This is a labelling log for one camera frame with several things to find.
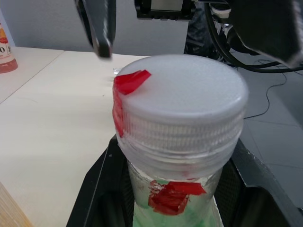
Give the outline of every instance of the red label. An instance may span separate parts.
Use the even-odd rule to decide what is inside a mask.
[[[151,74],[147,70],[139,70],[137,72],[120,75],[114,79],[113,86],[113,118],[115,127],[120,135],[123,137],[124,133],[124,119],[123,119],[123,105],[120,94],[128,95],[134,92]]]
[[[183,213],[190,195],[206,193],[199,183],[169,182],[167,185],[152,181],[151,194],[148,205],[154,212],[165,215],[178,215]]]

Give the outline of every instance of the black cable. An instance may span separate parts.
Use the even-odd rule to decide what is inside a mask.
[[[260,62],[261,64],[262,64],[262,61],[269,61],[269,60],[263,60],[263,59],[258,60],[258,62]],[[267,111],[268,111],[269,108],[270,108],[270,101],[269,101],[269,98],[268,98],[268,92],[269,92],[269,90],[270,90],[272,87],[279,87],[279,86],[282,86],[282,85],[286,84],[286,82],[287,82],[287,77],[286,77],[286,75],[285,75],[284,73],[282,73],[282,74],[283,74],[283,76],[285,77],[285,81],[284,81],[283,83],[281,83],[281,84],[272,85],[272,86],[270,86],[269,88],[267,88],[267,90],[266,90],[266,99],[267,99],[267,102],[268,102],[267,109],[266,109],[263,113],[260,113],[260,114],[257,114],[257,115],[253,115],[253,116],[249,116],[249,117],[245,117],[244,120],[245,120],[245,119],[249,119],[249,118],[253,118],[253,117],[259,117],[259,116],[262,116],[262,115],[264,115],[264,114],[267,113]]]
[[[221,54],[221,56],[223,56],[225,58],[225,60],[229,61],[231,64],[244,68],[246,70],[258,72],[258,73],[285,73],[285,72],[303,70],[303,67],[297,67],[294,69],[264,70],[264,69],[260,69],[260,68],[258,69],[255,66],[249,66],[249,65],[243,64],[241,61],[236,59],[231,53],[229,53],[229,51],[220,42],[219,35],[217,33],[217,30],[216,30],[214,22],[213,22],[213,17],[211,14],[209,4],[205,3],[204,5],[205,5],[206,22],[207,22],[209,33],[210,33],[211,39],[214,43],[214,46],[217,49],[217,51],[219,52],[219,54]]]

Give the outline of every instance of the white table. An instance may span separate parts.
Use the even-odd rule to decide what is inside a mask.
[[[14,51],[19,69],[5,75],[10,80],[0,74],[9,88],[0,92],[0,182],[35,227],[64,227],[85,174],[115,133],[113,68],[142,57]]]

